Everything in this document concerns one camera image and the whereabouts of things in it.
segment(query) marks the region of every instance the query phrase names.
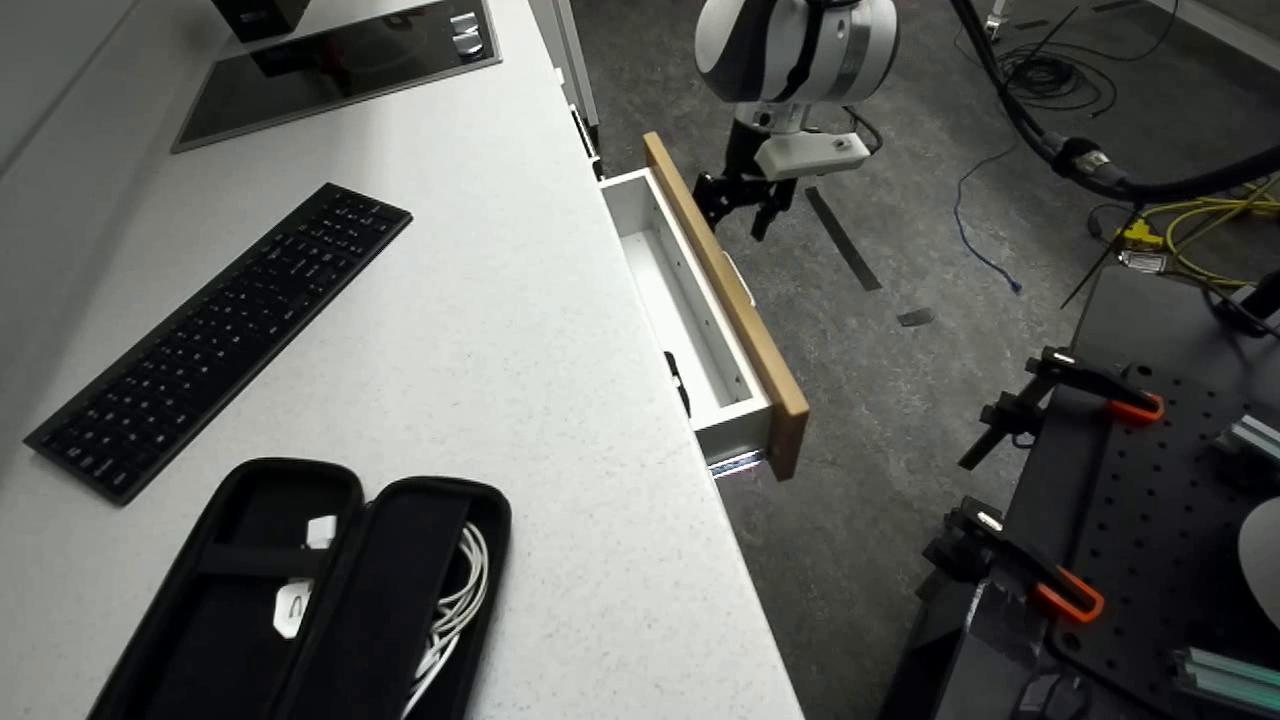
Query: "gray floor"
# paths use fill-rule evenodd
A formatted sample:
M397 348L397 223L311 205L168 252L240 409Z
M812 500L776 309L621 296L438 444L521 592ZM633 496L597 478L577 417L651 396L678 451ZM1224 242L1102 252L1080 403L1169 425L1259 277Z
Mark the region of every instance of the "gray floor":
M695 8L699 0L577 0L610 171L646 165L646 128L674 143L683 175L719 169L729 108L693 69ZM1012 296L966 257L951 223L955 181L1008 149L1012 133L951 8L901 0L901 12L901 65L861 105L890 149L861 171L817 181L885 290L864 291L854 282L803 201L768 245L749 238L749 218L719 223L812 396L800 478L776 483L758 473L723 483L744 561L812 720L880 710L916 617L912 592L930 573L920 549L941 514L961 496L1008 506L1022 451L1001 447L980 473L961 473L955 460L980 433L980 403L1025 385L1025 356L1074 335L1080 303L1059 309L1059 301L1102 252L1083 234L1102 201L1012 154L970 185L966 219L1025 291ZM1153 38L1149 24L1129 27L1137 50ZM1248 73L1210 83L1216 95L1175 113L1175 123L1160 117L1160 128L1123 128L1133 113L1153 119L1156 99L1169 108L1169 95L1183 95L1172 82L1137 78L1112 113L1118 128L1096 133L1123 141L1137 169L1156 171L1194 169L1211 154L1224 162L1224 149L1228 158L1259 149L1280 119L1280 83ZM920 309L933 324L904 327L901 317Z

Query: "white cable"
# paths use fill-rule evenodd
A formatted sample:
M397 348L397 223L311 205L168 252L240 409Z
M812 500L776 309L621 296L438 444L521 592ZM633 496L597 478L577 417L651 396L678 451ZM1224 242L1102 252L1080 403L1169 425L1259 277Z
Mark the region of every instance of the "white cable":
M408 697L399 720L426 699L426 692L438 684L438 675L453 660L465 630L486 608L486 597L487 597L487 545L486 545L486 532L475 524L465 524L459 551L468 561L468 581L465 581L465 590L440 597L440 604L438 604L433 634L428 634L428 654L413 672L418 684L413 684L413 697Z

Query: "drawer front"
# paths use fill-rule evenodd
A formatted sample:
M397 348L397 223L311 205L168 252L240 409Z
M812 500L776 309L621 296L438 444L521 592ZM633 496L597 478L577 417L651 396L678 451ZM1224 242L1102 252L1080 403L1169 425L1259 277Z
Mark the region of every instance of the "drawer front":
M716 478L768 460L794 481L810 402L674 154L651 133L646 149L651 171L603 181L599 194L699 447Z

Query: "open case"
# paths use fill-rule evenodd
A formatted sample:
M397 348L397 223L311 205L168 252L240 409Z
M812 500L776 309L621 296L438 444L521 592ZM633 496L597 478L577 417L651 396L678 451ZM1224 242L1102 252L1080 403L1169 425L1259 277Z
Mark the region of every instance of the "open case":
M487 592L408 720L465 716L507 561L507 500L428 478L366 506L348 468L254 460L209 500L94 720L399 720L438 599L468 581L468 524L487 545ZM294 638L285 583L309 583Z

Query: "desk surface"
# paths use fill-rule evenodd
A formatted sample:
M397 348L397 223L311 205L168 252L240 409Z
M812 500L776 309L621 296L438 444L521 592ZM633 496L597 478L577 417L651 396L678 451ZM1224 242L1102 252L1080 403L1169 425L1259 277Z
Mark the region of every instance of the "desk surface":
M1258 403L1280 403L1280 345L1240 341L1222 327L1201 291L1137 277L1105 274L1077 327L1077 356L1096 368L1153 363L1201 376ZM1074 557L1077 524L1090 506L1090 483L1105 451L1108 427L1096 425L1096 402L1059 392L1047 425L1030 455L1008 508L1008 532L1045 557ZM1042 617L1030 617L996 583L972 599L970 634L955 648L951 675L938 716L1008 716L1036 667ZM1149 716L1139 703L1096 689L1093 716Z
M86 716L254 455L348 463L368 496L440 473L514 500L472 716L800 716L533 12L492 21L495 69L155 154L61 309L66 348L6 409L0 716ZM20 444L324 181L418 219L144 496L122 514Z

